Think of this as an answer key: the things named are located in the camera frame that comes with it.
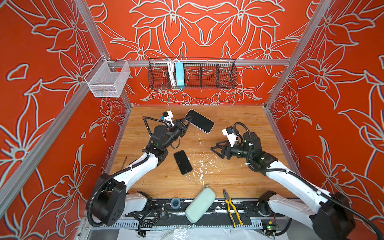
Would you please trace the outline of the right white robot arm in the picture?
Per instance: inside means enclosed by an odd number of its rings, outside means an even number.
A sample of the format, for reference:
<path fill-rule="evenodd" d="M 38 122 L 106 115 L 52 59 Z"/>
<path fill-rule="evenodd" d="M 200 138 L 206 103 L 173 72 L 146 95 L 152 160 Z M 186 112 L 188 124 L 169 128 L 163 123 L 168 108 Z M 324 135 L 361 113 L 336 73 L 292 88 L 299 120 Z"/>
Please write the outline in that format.
<path fill-rule="evenodd" d="M 258 198 L 260 215 L 284 215 L 309 227 L 322 240 L 347 239 L 356 227 L 354 217 L 358 217 L 373 229 L 379 240 L 384 238 L 375 224 L 351 208 L 345 195 L 339 192 L 332 194 L 291 171 L 275 156 L 263 151 L 256 133 L 246 129 L 241 135 L 238 125 L 246 127 L 236 122 L 224 129 L 223 135 L 227 140 L 216 143 L 211 151 L 222 159 L 245 159 L 251 171 L 276 181 L 300 199 L 296 202 L 274 191 L 267 191 Z"/>

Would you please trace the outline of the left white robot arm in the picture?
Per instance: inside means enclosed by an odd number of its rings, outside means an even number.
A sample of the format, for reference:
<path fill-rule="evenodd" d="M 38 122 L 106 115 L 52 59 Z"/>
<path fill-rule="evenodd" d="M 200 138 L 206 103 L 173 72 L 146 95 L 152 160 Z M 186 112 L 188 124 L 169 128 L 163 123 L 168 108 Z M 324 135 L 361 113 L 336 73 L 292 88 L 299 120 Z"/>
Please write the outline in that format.
<path fill-rule="evenodd" d="M 121 216 L 147 211 L 151 197 L 143 192 L 129 194 L 130 188 L 148 172 L 157 168 L 168 156 L 168 147 L 179 141 L 189 129 L 192 117 L 158 119 L 160 125 L 151 130 L 149 117 L 143 118 L 150 136 L 143 154 L 124 169 L 98 178 L 86 205 L 87 220 L 93 227 L 112 226 Z"/>

